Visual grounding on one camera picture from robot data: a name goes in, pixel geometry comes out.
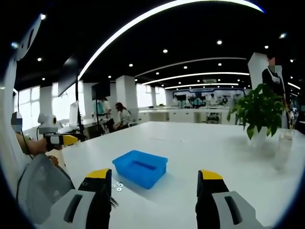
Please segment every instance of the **potted plant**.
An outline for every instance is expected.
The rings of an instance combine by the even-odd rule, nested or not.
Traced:
[[[250,140],[258,135],[266,138],[270,134],[273,136],[282,126],[284,110],[282,97],[274,94],[266,84],[262,83],[237,101],[230,109],[227,120],[230,121],[231,115],[236,113],[237,121],[243,123],[244,129],[249,124],[247,134]]]

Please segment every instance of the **window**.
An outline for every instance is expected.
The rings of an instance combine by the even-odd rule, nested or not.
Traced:
[[[38,126],[40,114],[40,87],[33,87],[19,92],[19,113],[22,116],[22,129]],[[14,111],[18,111],[18,94],[14,98]]]
[[[57,120],[69,119],[70,105],[76,101],[75,84],[68,88],[60,97],[58,95],[58,83],[52,85],[52,113]],[[85,102],[83,83],[78,82],[78,99],[81,115],[85,116]]]
[[[156,90],[157,105],[160,105],[160,104],[166,105],[165,89],[162,87],[155,87],[155,90]]]
[[[137,84],[138,107],[153,105],[152,89],[149,85]]]

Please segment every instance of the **white table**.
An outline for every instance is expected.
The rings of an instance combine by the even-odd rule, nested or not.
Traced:
[[[252,152],[242,126],[147,122],[63,149],[67,170],[76,187],[91,171],[111,168],[112,190],[119,202],[112,209],[110,228],[196,229],[197,172],[207,169],[223,176],[255,209],[264,226],[274,225],[292,201],[305,165],[305,136],[296,131],[286,170],[271,166],[278,135],[268,148]],[[137,149],[169,158],[167,173],[145,190],[117,175],[112,160]]]

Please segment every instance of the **ceiling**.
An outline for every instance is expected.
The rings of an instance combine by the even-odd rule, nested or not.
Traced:
[[[118,29],[168,2],[130,0],[106,4],[94,0],[85,3],[67,0],[48,1],[47,4],[32,1],[31,4],[31,0],[28,3],[10,1],[8,11],[14,12],[16,20],[1,15],[1,21],[8,21],[4,26],[7,36],[1,44],[4,58],[13,52],[11,42],[20,40],[40,13],[46,14],[31,49],[18,62],[16,89],[57,81],[59,69],[72,54],[77,57],[81,71],[96,50]],[[249,73],[247,63],[253,52],[271,52],[281,59],[284,78],[298,85],[300,77],[303,77],[301,66],[305,60],[301,31],[294,26],[302,16],[298,6],[278,2],[275,6],[273,1],[252,2],[265,13],[243,5],[211,1],[189,3],[155,14],[111,43],[88,68],[82,80],[102,82],[108,80],[109,75],[115,80],[125,74],[135,76],[138,83],[146,83],[195,73]],[[279,39],[283,32],[287,36]],[[173,87],[203,83],[206,79],[239,83],[238,87],[246,88],[251,84],[248,75],[218,74],[190,76],[151,85]]]

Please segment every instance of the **man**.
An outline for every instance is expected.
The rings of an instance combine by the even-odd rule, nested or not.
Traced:
[[[281,71],[281,65],[279,60],[272,55],[268,55],[268,67],[262,72],[263,83],[268,85],[270,89],[278,96],[282,97],[282,102],[286,107],[287,119],[289,119],[289,108],[286,100],[285,94],[285,84],[282,81],[282,78],[278,75],[278,72]]]

